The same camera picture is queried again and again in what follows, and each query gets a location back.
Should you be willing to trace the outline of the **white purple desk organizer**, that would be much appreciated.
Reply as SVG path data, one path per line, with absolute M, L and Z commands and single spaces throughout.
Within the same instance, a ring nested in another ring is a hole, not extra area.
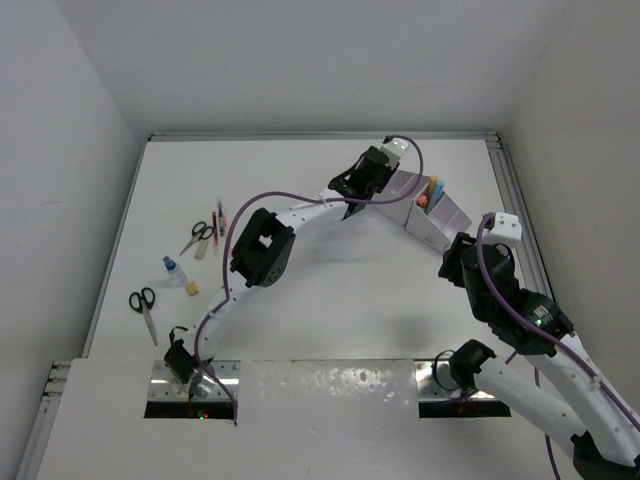
M 384 190 L 373 199 L 393 200 L 393 203 L 375 205 L 375 208 L 422 243 L 444 253 L 459 232 L 469 229 L 471 219 L 445 191 L 435 206 L 429 207 L 429 201 L 426 209 L 419 207 L 417 200 L 424 195 L 429 178 L 397 170 Z

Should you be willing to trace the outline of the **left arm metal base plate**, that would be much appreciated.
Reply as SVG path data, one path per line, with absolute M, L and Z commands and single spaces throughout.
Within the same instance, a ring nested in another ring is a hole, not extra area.
M 221 385 L 231 394 L 236 395 L 240 381 L 240 363 L 212 362 L 210 367 L 214 370 L 219 383 L 206 372 L 197 370 L 186 384 L 182 384 L 163 361 L 156 361 L 151 372 L 147 400 L 156 402 L 186 402 L 189 398 L 200 402 L 229 400 L 229 395 Z

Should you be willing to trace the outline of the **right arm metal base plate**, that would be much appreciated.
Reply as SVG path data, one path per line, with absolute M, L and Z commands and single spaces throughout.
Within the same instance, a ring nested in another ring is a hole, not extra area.
M 450 374 L 447 359 L 424 359 L 414 361 L 414 377 L 418 400 L 422 402 L 444 402 L 461 400 L 497 401 L 483 391 L 464 393 Z

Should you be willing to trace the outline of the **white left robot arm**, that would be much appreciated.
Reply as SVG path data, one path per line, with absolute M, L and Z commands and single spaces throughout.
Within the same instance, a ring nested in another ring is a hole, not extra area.
M 399 167 L 408 143 L 387 137 L 331 179 L 317 195 L 305 197 L 285 191 L 267 191 L 247 200 L 233 218 L 225 246 L 222 289 L 199 324 L 181 336 L 170 337 L 164 362 L 182 385 L 193 382 L 214 356 L 232 305 L 254 288 L 267 288 L 283 276 L 294 242 L 315 228 L 349 219 L 368 205 L 388 205 L 383 192 Z

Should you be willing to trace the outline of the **green pen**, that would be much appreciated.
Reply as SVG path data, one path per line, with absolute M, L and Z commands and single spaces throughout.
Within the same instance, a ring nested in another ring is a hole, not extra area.
M 216 198 L 216 204 L 217 204 L 218 233 L 221 238 L 224 238 L 226 235 L 226 220 L 225 220 L 224 208 L 223 208 L 223 204 L 220 196 Z

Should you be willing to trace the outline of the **small yellow eraser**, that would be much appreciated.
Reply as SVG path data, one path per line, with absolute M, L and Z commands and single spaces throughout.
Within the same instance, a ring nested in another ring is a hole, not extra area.
M 199 289 L 195 282 L 191 281 L 185 286 L 185 290 L 189 296 L 194 296 L 199 293 Z

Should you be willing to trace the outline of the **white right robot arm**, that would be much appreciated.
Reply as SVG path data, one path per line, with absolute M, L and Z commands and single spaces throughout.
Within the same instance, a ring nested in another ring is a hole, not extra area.
M 555 442 L 583 479 L 638 478 L 638 417 L 587 361 L 559 306 L 520 286 L 507 248 L 478 246 L 475 238 L 460 233 L 444 253 L 438 275 L 463 288 L 473 316 L 558 393 L 528 382 L 478 340 L 467 341 L 448 360 L 458 389 L 496 396 Z

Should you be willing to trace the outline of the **small black handled scissors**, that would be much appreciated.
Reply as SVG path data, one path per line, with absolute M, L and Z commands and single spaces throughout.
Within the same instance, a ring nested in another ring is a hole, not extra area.
M 214 227 L 209 225 L 206 221 L 197 222 L 191 229 L 191 238 L 187 244 L 180 251 L 179 255 L 183 255 L 192 245 L 201 241 L 208 240 L 215 232 Z

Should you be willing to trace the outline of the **beige eraser stick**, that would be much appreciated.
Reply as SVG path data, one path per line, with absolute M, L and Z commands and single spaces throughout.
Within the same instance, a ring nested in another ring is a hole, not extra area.
M 197 260 L 202 260 L 207 251 L 209 242 L 207 240 L 201 240 L 197 244 L 196 252 L 194 254 L 194 258 Z

